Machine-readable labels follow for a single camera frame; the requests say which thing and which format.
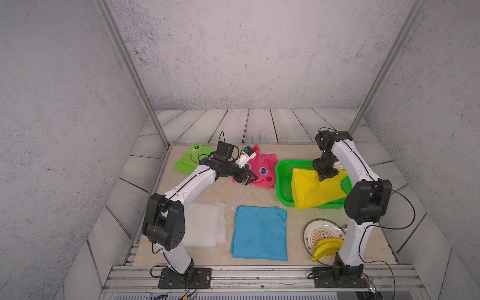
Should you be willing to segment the yellow raincoat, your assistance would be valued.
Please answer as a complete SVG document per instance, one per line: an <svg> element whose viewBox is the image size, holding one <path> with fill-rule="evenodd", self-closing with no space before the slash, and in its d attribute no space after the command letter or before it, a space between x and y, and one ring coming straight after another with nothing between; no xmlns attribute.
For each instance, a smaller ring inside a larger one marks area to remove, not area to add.
<svg viewBox="0 0 480 300"><path fill-rule="evenodd" d="M330 204L342 205L353 186L343 169L338 175L320 181L314 170L294 169L292 172L292 197L297 210L306 210Z"/></svg>

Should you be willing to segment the green plastic basket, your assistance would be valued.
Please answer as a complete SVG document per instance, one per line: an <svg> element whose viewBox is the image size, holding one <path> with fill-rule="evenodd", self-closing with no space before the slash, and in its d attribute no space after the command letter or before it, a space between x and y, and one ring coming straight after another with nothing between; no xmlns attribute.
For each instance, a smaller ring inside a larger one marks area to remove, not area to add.
<svg viewBox="0 0 480 300"><path fill-rule="evenodd" d="M314 170L313 162L312 161L295 161L295 160L285 160L281 161L276 166L276 189L277 189L277 197L282 202L283 205L294 207L293 202L293 194L291 188L291 181L293 176L294 169L302 169L302 170ZM329 206L320 206L315 208L321 209L341 209L344 207L343 204L330 204Z"/></svg>

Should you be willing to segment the blue raincoat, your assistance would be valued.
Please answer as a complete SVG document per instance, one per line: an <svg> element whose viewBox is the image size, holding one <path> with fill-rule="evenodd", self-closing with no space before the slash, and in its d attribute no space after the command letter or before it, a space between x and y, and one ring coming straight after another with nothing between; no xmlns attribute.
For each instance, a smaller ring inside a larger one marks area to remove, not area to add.
<svg viewBox="0 0 480 300"><path fill-rule="evenodd" d="M231 253L247 260L288 260L288 212L279 207L239 206Z"/></svg>

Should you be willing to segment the white raincoat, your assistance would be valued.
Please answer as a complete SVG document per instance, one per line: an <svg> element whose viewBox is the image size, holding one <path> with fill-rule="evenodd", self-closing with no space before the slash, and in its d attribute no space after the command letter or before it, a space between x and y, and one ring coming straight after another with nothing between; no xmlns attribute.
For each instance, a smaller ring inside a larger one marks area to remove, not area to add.
<svg viewBox="0 0 480 300"><path fill-rule="evenodd" d="M182 242L190 248L217 248L226 241L225 203L192 203L185 212L186 234Z"/></svg>

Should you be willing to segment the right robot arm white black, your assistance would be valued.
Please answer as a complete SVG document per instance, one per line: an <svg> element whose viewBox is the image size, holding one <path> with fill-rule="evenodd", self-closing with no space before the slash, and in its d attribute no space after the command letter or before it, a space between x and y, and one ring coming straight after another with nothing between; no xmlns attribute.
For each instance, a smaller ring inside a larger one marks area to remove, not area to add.
<svg viewBox="0 0 480 300"><path fill-rule="evenodd" d="M344 210L349 217L344 245L336 255L332 274L337 279L358 278L363 273L362 255L370 233L390 202L392 184L381 179L358 153L353 138L347 131L319 131L315 137L320 158L312 162L320 181L330 180L339 175L334 168L341 163L347 172L353 189L344 201Z"/></svg>

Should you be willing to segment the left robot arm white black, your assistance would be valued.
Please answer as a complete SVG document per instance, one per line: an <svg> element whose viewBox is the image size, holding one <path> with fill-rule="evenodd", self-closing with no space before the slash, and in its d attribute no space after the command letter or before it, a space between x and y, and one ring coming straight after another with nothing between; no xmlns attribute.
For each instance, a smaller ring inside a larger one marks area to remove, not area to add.
<svg viewBox="0 0 480 300"><path fill-rule="evenodd" d="M181 283L191 282L195 263L183 244L186 208L219 178L232 177L244 186L257 181L258 176L246 167L255 157L250 146L240 149L219 141L215 151L199 156L198 166L187 179L166 194L155 193L148 199L142 234L152 244L154 254L164 255L167 267L163 275Z"/></svg>

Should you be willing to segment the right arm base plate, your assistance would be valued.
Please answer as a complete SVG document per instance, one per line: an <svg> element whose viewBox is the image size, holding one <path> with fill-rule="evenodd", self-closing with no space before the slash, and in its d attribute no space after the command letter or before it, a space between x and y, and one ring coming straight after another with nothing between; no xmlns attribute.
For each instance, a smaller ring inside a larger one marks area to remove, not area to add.
<svg viewBox="0 0 480 300"><path fill-rule="evenodd" d="M308 275L315 288L366 289L368 281L362 277L363 265L355 267L314 267Z"/></svg>

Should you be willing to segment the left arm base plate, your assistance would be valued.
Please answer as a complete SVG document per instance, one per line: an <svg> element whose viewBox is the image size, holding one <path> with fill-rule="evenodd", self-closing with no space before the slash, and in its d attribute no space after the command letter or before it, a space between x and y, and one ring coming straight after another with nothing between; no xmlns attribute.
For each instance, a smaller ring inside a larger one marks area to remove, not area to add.
<svg viewBox="0 0 480 300"><path fill-rule="evenodd" d="M211 287L212 269L208 267L189 268L184 274L166 267L162 270L158 288L160 290L180 290L197 288L208 290Z"/></svg>

